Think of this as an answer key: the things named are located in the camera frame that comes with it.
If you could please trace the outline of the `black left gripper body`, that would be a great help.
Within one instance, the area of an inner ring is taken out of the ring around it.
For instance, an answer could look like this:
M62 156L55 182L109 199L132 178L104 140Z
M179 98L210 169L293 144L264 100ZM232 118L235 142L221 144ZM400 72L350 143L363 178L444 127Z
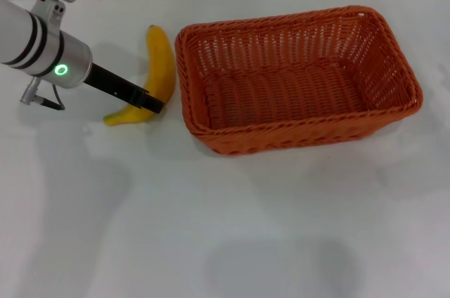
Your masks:
M143 88L95 63L84 83L130 105L143 107L146 104L147 93Z

